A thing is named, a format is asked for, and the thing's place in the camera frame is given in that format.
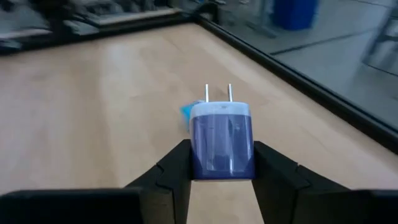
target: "power adapter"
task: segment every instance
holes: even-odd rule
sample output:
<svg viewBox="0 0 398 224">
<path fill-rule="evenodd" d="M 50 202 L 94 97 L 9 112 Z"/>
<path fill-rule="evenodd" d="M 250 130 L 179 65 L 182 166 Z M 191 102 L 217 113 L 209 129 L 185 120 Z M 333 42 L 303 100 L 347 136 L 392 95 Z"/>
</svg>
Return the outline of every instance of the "power adapter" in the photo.
<svg viewBox="0 0 398 224">
<path fill-rule="evenodd" d="M 253 179 L 254 153 L 249 105 L 229 101 L 206 101 L 193 106 L 190 135 L 193 150 L 193 178 L 196 180 Z"/>
</svg>

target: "light wood surface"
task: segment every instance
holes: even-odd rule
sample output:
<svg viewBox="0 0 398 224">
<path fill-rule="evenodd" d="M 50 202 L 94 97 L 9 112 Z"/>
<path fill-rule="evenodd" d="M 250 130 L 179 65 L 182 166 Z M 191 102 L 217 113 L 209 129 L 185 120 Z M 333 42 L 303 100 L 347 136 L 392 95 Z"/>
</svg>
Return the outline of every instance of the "light wood surface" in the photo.
<svg viewBox="0 0 398 224">
<path fill-rule="evenodd" d="M 228 44 L 183 25 L 0 58 L 0 191 L 122 187 L 189 138 L 179 108 L 250 104 L 254 139 L 353 189 L 398 158 Z M 189 223 L 262 223 L 250 182 L 194 182 Z"/>
</svg>

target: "metal prong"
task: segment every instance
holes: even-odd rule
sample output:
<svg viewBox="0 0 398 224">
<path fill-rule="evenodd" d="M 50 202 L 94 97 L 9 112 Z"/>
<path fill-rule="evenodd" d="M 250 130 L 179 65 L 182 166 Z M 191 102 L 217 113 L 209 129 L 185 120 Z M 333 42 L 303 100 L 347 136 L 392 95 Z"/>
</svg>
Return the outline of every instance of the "metal prong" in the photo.
<svg viewBox="0 0 398 224">
<path fill-rule="evenodd" d="M 206 102 L 209 102 L 209 84 L 205 85 L 205 97 L 206 97 Z"/>
<path fill-rule="evenodd" d="M 229 99 L 229 102 L 232 102 L 232 85 L 231 84 L 228 84 L 228 99 Z"/>
</svg>

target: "table surface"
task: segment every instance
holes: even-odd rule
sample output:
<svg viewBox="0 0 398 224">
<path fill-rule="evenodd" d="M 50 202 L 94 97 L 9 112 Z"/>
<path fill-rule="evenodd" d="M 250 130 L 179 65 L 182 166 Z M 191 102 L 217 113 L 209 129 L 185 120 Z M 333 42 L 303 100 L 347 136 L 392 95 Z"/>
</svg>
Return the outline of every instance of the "table surface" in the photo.
<svg viewBox="0 0 398 224">
<path fill-rule="evenodd" d="M 0 193 L 122 187 L 182 139 L 179 109 L 250 104 L 254 139 L 352 189 L 398 188 L 398 157 L 194 24 L 0 58 Z M 189 223 L 262 223 L 250 182 L 193 182 Z"/>
</svg>

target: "blue charger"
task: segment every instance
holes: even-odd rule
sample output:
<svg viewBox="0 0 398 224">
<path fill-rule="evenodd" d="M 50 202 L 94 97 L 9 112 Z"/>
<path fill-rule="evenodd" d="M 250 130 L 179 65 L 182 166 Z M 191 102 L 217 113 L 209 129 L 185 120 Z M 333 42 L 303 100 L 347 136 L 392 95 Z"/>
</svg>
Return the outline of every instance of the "blue charger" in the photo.
<svg viewBox="0 0 398 224">
<path fill-rule="evenodd" d="M 190 112 L 190 135 L 193 150 L 193 178 L 253 179 L 254 149 L 249 105 L 229 101 L 195 104 Z"/>
</svg>

